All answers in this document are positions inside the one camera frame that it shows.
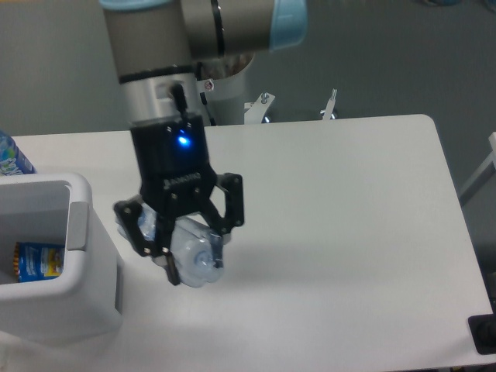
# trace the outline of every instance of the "white plastic container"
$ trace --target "white plastic container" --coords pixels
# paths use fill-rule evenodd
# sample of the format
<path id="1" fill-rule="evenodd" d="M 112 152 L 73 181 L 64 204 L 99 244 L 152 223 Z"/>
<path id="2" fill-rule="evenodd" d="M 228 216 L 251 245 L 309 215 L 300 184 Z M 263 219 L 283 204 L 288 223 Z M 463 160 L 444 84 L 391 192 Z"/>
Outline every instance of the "white plastic container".
<path id="1" fill-rule="evenodd" d="M 16 242 L 65 244 L 62 274 L 17 283 Z M 117 329 L 121 288 L 122 259 L 82 176 L 0 177 L 0 330 L 41 340 Z"/>

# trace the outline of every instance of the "blue package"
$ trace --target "blue package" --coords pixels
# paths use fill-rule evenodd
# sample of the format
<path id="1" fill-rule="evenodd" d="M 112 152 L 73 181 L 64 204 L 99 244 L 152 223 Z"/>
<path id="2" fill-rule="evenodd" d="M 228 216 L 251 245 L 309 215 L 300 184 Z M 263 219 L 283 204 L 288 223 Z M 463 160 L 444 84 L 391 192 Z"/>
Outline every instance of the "blue package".
<path id="1" fill-rule="evenodd" d="M 17 243 L 14 271 L 19 283 L 55 279 L 64 269 L 65 247 L 59 244 Z"/>
<path id="2" fill-rule="evenodd" d="M 0 130 L 0 176 L 36 173 L 11 136 Z"/>

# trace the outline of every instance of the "white tabletop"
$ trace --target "white tabletop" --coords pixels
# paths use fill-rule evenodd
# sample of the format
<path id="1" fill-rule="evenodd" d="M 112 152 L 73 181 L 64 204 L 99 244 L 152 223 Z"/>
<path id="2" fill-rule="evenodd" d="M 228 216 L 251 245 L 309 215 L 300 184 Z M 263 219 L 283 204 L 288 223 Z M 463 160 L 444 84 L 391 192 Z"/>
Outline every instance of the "white tabletop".
<path id="1" fill-rule="evenodd" d="M 491 312 L 436 128 L 402 116 L 208 128 L 244 176 L 226 272 L 174 288 L 116 232 L 139 176 L 130 135 L 20 137 L 39 171 L 75 171 L 126 262 L 122 328 L 64 345 L 2 335 L 12 370 L 379 371 L 490 363 L 467 318 Z"/>

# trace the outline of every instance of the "plastic bottle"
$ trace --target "plastic bottle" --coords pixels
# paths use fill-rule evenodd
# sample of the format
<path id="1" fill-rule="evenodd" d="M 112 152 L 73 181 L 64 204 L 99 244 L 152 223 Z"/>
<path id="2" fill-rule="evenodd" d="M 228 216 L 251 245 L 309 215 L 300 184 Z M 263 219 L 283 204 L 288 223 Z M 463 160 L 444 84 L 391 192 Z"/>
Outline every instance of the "plastic bottle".
<path id="1" fill-rule="evenodd" d="M 150 206 L 143 205 L 138 225 L 147 240 L 155 238 L 156 216 L 157 213 Z M 118 231 L 127 238 L 121 226 Z M 174 254 L 181 283 L 199 288 L 206 283 L 216 282 L 224 273 L 223 246 L 223 238 L 208 226 L 188 217 L 178 219 L 172 234 L 170 251 Z"/>
<path id="2" fill-rule="evenodd" d="M 11 136 L 0 130 L 0 176 L 36 173 Z"/>

